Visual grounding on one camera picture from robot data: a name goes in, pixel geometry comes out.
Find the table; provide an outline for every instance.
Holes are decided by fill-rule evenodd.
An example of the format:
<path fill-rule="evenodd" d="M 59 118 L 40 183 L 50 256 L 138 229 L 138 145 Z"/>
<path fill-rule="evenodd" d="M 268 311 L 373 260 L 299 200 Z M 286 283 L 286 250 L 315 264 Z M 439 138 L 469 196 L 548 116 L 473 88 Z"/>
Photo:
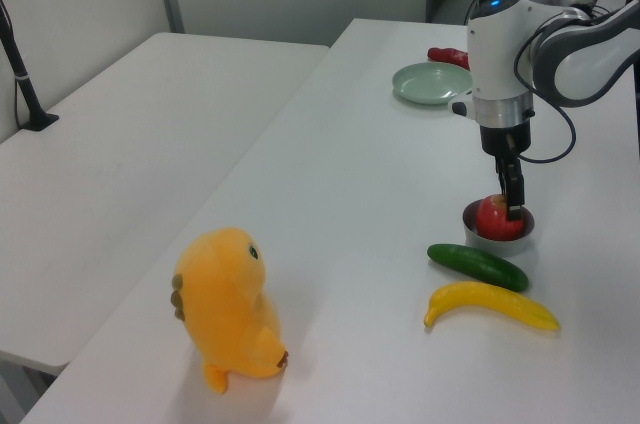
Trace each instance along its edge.
<path fill-rule="evenodd" d="M 459 26 L 354 21 L 29 413 L 65 422 L 634 422 L 640 412 L 640 215 L 630 72 L 570 110 L 564 160 L 523 163 L 533 246 L 513 258 L 558 334 L 465 309 L 429 332 L 431 293 L 463 279 L 430 263 L 464 243 L 461 214 L 498 190 L 477 125 L 394 97 L 391 77 L 429 47 L 464 48 Z M 538 104 L 531 157 L 564 149 Z M 180 253 L 241 226 L 261 247 L 286 371 L 208 390 L 169 302 Z"/>
<path fill-rule="evenodd" d="M 0 358 L 58 374 L 322 59 L 158 34 L 0 146 Z"/>

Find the metal bowl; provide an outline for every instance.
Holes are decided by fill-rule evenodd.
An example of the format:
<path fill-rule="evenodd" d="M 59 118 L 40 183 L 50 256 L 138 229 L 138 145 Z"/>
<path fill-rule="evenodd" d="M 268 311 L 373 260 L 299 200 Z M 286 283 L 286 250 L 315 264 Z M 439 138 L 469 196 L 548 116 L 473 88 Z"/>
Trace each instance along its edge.
<path fill-rule="evenodd" d="M 476 230 L 476 215 L 478 207 L 482 201 L 475 201 L 469 204 L 462 213 L 464 232 L 467 236 L 466 245 L 475 247 L 500 257 L 509 257 L 521 252 L 531 242 L 531 232 L 535 224 L 533 215 L 524 207 L 522 208 L 522 219 L 524 229 L 522 236 L 512 241 L 494 241 L 478 235 Z"/>

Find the orange plush toy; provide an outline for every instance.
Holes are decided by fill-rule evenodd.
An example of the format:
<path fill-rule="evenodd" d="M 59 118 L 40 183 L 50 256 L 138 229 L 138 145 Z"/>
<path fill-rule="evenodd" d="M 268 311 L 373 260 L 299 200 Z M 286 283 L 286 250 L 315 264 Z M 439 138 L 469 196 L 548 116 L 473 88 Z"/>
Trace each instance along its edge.
<path fill-rule="evenodd" d="M 280 372 L 288 353 L 280 324 L 262 294 L 264 263 L 251 236 L 224 228 L 197 238 L 173 276 L 171 303 L 203 358 L 207 384 L 227 390 L 227 373 L 252 377 Z"/>

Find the yellow banana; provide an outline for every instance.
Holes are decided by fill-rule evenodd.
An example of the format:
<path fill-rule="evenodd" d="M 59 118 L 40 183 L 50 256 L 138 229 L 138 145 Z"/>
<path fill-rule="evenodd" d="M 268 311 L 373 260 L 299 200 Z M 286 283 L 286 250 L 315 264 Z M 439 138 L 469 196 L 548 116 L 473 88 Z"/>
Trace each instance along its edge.
<path fill-rule="evenodd" d="M 460 306 L 492 309 L 538 329 L 555 331 L 560 328 L 556 318 L 543 305 L 502 287 L 470 281 L 436 290 L 429 299 L 424 325 L 433 326 L 438 316 Z"/>

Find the plush toy eye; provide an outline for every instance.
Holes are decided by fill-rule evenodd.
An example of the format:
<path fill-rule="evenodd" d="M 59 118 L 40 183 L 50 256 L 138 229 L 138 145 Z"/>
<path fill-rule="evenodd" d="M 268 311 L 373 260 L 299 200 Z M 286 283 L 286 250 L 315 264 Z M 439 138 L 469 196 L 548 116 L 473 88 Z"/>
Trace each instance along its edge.
<path fill-rule="evenodd" d="M 253 244 L 249 244 L 249 254 L 251 254 L 254 259 L 258 259 L 258 251 L 253 247 Z"/>

